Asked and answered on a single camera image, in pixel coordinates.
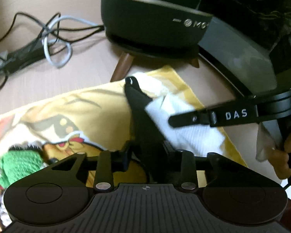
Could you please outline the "person's right hand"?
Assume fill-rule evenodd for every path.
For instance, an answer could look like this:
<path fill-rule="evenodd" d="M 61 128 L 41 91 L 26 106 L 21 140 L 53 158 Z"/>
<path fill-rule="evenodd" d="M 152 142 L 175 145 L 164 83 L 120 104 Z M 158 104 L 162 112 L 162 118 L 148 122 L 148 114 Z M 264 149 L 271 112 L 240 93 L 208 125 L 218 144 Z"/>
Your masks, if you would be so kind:
<path fill-rule="evenodd" d="M 291 153 L 291 134 L 284 143 L 284 151 L 273 149 L 268 161 L 273 166 L 275 174 L 280 180 L 291 177 L 291 168 L 288 165 L 289 153 Z"/>

